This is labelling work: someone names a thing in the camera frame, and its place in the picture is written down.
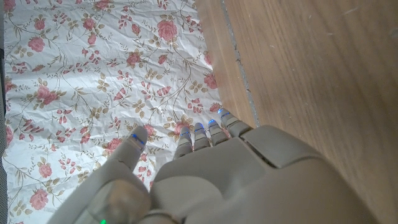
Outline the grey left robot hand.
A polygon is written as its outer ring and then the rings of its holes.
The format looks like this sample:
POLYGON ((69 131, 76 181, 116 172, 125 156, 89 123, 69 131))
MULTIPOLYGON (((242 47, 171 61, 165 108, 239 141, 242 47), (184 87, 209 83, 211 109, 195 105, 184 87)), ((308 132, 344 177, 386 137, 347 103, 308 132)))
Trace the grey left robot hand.
POLYGON ((51 223, 376 223, 336 169, 301 140, 228 110, 182 128, 150 189, 132 172, 147 142, 138 126, 50 218, 51 223))

